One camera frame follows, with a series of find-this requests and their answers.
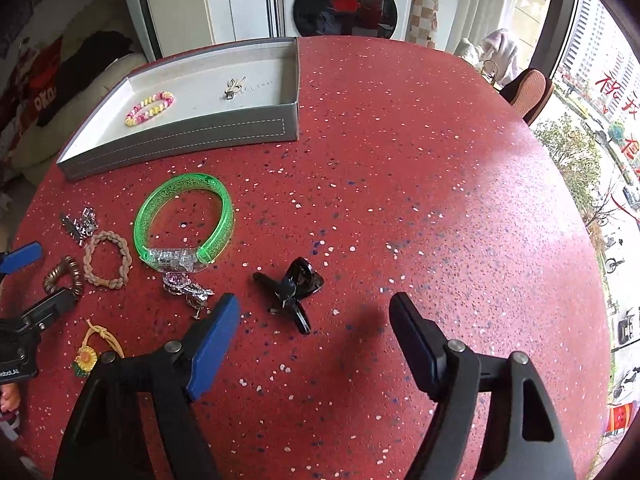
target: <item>gray box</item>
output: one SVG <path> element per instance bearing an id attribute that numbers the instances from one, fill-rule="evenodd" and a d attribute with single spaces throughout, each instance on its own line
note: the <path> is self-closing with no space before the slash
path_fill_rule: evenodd
<path id="1" fill-rule="evenodd" d="M 231 78 L 246 78 L 233 99 Z M 298 140 L 300 62 L 295 38 L 239 41 L 178 54 L 124 78 L 100 102 L 58 158 L 68 180 L 212 148 Z M 127 126 L 126 114 L 152 94 L 175 101 Z"/>

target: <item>pink and yellow bracelet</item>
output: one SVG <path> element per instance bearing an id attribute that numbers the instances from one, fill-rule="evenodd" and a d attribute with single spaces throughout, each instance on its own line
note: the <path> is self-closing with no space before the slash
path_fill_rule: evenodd
<path id="1" fill-rule="evenodd" d="M 136 115 L 142 108 L 145 106 L 149 106 L 155 102 L 160 101 L 159 104 L 149 108 L 149 110 L 145 111 L 143 114 Z M 142 124 L 145 121 L 148 121 L 151 117 L 162 113 L 165 109 L 167 109 L 174 102 L 174 95 L 171 92 L 159 92 L 157 94 L 153 94 L 150 97 L 147 97 L 143 101 L 140 101 L 137 105 L 133 107 L 127 116 L 124 119 L 124 122 L 127 126 L 136 126 L 137 124 Z"/>

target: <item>black hair claw clip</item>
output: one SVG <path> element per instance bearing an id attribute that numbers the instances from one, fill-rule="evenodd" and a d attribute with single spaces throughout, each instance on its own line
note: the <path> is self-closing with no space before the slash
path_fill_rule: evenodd
<path id="1" fill-rule="evenodd" d="M 324 285 L 324 278 L 314 271 L 311 264 L 304 258 L 296 258 L 289 266 L 289 270 L 280 282 L 272 280 L 266 274 L 254 272 L 254 280 L 263 284 L 278 298 L 277 308 L 272 312 L 287 314 L 303 335 L 311 332 L 311 323 L 306 316 L 301 300 L 315 294 Z"/>

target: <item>speckled tabletop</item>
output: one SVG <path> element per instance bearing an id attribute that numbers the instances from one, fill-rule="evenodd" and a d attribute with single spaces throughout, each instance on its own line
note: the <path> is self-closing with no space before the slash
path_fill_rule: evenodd
<path id="1" fill-rule="evenodd" d="M 152 190 L 174 174 L 210 173 L 229 190 L 236 224 L 197 281 L 217 296 L 235 293 L 243 312 L 213 388 L 193 405 L 223 478 L 402 478 L 434 404 L 416 389 L 388 324 L 400 290 L 475 351 L 532 356 L 582 478 L 602 424 L 608 332 L 593 250 L 545 150 L 453 56 L 361 38 L 304 39 L 300 49 L 298 142 L 174 156 L 74 184 L 53 166 L 15 243 L 39 240 L 46 256 L 5 280 L 4 313 L 42 298 L 42 279 L 62 256 L 81 258 L 61 211 L 77 216 L 89 204 L 101 228 L 131 242 Z M 205 192 L 172 201 L 153 240 L 193 245 L 210 232 L 213 203 Z M 305 300 L 307 337 L 268 314 L 251 281 L 260 268 L 284 275 L 297 256 L 326 279 Z M 113 246 L 101 245 L 94 262 L 102 276 L 117 273 Z M 107 327 L 127 355 L 179 338 L 192 321 L 184 299 L 163 291 L 137 258 L 129 275 L 122 290 L 87 285 L 43 335 L 21 444 L 47 472 L 82 388 L 70 364 L 83 319 Z M 478 459 L 487 400 L 482 394 L 460 478 Z M 165 480 L 149 399 L 142 410 Z"/>

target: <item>green bracelet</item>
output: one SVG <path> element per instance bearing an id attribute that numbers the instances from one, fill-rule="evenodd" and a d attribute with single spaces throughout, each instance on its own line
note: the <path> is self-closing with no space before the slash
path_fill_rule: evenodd
<path id="1" fill-rule="evenodd" d="M 222 199 L 220 221 L 209 239 L 197 249 L 149 249 L 149 229 L 160 208 L 177 194 L 192 189 L 207 189 Z M 145 200 L 133 226 L 133 243 L 140 259 L 160 272 L 200 272 L 215 260 L 231 238 L 234 209 L 225 186 L 213 176 L 187 173 L 165 182 Z"/>

